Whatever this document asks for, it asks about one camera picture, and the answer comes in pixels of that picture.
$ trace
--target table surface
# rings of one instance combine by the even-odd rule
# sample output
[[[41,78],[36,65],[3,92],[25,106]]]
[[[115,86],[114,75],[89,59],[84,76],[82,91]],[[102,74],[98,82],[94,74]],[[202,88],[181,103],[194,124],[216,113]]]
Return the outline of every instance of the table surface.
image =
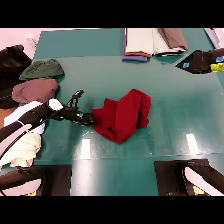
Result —
[[[158,195],[154,161],[208,158],[224,174],[223,73],[192,75],[175,67],[213,46],[203,29],[183,28],[189,51],[148,62],[122,62],[123,29],[42,32],[35,60],[56,58],[65,71],[57,98],[80,89],[84,112],[132,88],[152,97],[150,123],[121,145],[92,127],[53,121],[35,164],[73,164],[71,195]],[[197,146],[187,140],[194,135]]]

